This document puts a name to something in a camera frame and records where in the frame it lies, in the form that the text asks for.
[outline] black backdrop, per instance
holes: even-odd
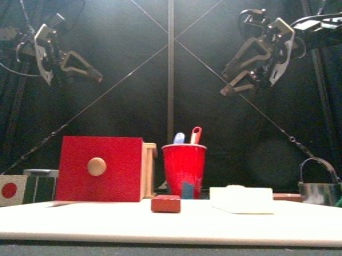
[[[53,13],[64,16],[60,47],[64,51],[76,51],[102,74],[104,80],[94,84],[73,78],[61,87],[50,87],[39,78],[19,80],[0,70],[2,171],[106,92],[7,174],[21,173],[25,168],[57,169],[64,135],[136,136],[157,145],[157,187],[164,180],[160,148],[169,143],[169,125],[172,133],[186,134],[186,140],[192,128],[201,126],[200,143],[208,149],[204,187],[241,184],[268,186],[275,191],[296,191],[299,164],[307,156],[241,97],[220,95],[224,83],[213,72],[220,74],[244,42],[237,30],[241,10],[264,8],[271,20],[281,17],[291,23],[303,16],[301,3],[307,3],[315,13],[319,1],[174,0],[172,29],[176,41],[170,55],[166,47],[168,0],[23,2],[34,29]],[[23,30],[18,1],[2,1],[1,7],[1,27],[10,25]],[[244,96],[313,155],[333,164],[339,174],[337,53],[340,47],[333,47],[323,55],[323,87],[316,79],[312,56],[307,54],[291,61],[272,88],[247,92]],[[169,60],[173,61],[170,121]],[[15,63],[5,51],[1,63],[15,70],[37,73],[31,60],[25,70],[25,63]],[[324,171],[311,171],[307,175],[309,180],[325,179]]]

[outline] white block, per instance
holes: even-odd
[[[231,185],[209,188],[210,206],[229,213],[271,214],[272,189]]]

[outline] red cup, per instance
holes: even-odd
[[[161,149],[170,194],[198,199],[206,148],[197,144],[169,144]]]

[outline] silver container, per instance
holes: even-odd
[[[325,167],[325,170],[329,172],[331,183],[304,183],[303,182],[303,172],[301,172],[303,166],[307,163],[307,161],[311,161],[311,160],[316,161],[319,164],[321,164]],[[320,158],[311,157],[305,159],[304,162],[300,164],[300,182],[297,186],[299,186],[299,193],[303,199],[303,203],[335,206],[336,202],[342,197],[340,183],[335,173],[335,169],[331,166],[331,164]]]

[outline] red block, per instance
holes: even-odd
[[[176,195],[158,195],[150,200],[152,212],[180,212],[180,197]]]
[[[65,136],[56,200],[138,202],[141,138]]]

